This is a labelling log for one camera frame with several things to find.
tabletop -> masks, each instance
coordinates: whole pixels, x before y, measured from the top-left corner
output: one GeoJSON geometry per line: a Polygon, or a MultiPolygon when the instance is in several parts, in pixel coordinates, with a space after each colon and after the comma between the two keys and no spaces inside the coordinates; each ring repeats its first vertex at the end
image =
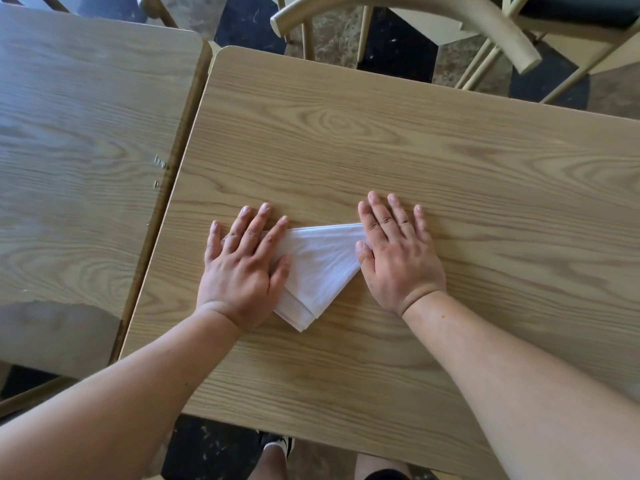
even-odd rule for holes
{"type": "MultiPolygon", "coordinates": [[[[274,204],[357,221],[371,189],[428,211],[448,290],[640,394],[640,122],[230,47],[217,55],[123,355],[194,308],[210,223],[274,204]]],[[[276,315],[185,412],[503,478],[452,380],[359,273],[308,330],[276,315]]]]}
{"type": "Polygon", "coordinates": [[[107,365],[210,61],[194,32],[0,4],[0,360],[107,365]]]}

floor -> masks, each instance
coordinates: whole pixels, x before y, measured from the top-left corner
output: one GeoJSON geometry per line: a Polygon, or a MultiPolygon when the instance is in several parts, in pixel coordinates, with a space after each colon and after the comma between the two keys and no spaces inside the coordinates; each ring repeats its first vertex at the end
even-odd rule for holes
{"type": "MultiPolygon", "coordinates": [[[[21,0],[46,9],[40,0],[21,0]]],[[[131,0],[60,0],[71,12],[159,24],[147,20],[131,0]]],[[[214,46],[241,45],[277,54],[301,57],[301,33],[292,33],[286,45],[274,35],[269,17],[272,0],[163,0],[181,28],[192,29],[214,46]]],[[[365,59],[356,54],[362,8],[340,9],[314,19],[316,59],[322,63],[357,68],[395,77],[453,87],[484,42],[472,36],[437,45],[395,12],[375,8],[365,59]]],[[[575,65],[544,41],[539,67],[520,76],[502,58],[484,79],[479,91],[538,102],[574,69],[575,65]]],[[[561,96],[555,104],[612,116],[640,119],[640,63],[597,72],[561,96]]],[[[48,374],[0,363],[0,397],[10,397],[50,379],[48,374]]],[[[150,474],[166,480],[244,480],[259,457],[255,431],[181,415],[175,423],[166,459],[160,455],[150,474]]],[[[298,442],[289,460],[292,480],[350,479],[355,453],[298,442]]],[[[425,468],[414,468],[415,479],[450,479],[425,468]]]]}

white napkin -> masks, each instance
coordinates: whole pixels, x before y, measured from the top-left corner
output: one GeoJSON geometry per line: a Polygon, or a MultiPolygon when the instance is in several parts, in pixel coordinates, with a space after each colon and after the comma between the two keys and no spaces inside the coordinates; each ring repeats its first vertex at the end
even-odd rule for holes
{"type": "Polygon", "coordinates": [[[287,231],[276,258],[288,254],[291,272],[275,312],[296,330],[306,329],[356,275],[356,242],[366,240],[362,224],[287,231]]]}

person's left hand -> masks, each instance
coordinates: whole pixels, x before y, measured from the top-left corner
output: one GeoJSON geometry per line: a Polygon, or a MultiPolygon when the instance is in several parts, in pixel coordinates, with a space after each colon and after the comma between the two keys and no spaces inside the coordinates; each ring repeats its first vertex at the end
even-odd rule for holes
{"type": "Polygon", "coordinates": [[[255,217],[254,213],[251,207],[243,207],[222,241],[220,224],[213,221],[196,301],[197,309],[215,310],[242,331],[267,320],[284,291],[291,268],[289,257],[283,256],[269,272],[269,263],[287,231],[287,217],[281,217],[260,239],[271,206],[263,203],[255,217]]]}

cloth fold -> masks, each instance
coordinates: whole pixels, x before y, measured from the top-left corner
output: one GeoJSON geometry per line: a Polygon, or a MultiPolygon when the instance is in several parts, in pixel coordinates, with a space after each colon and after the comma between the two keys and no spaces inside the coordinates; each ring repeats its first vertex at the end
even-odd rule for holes
{"type": "Polygon", "coordinates": [[[359,223],[288,230],[276,259],[291,256],[291,272],[275,312],[296,330],[305,330],[356,275],[355,245],[366,240],[359,223]]]}

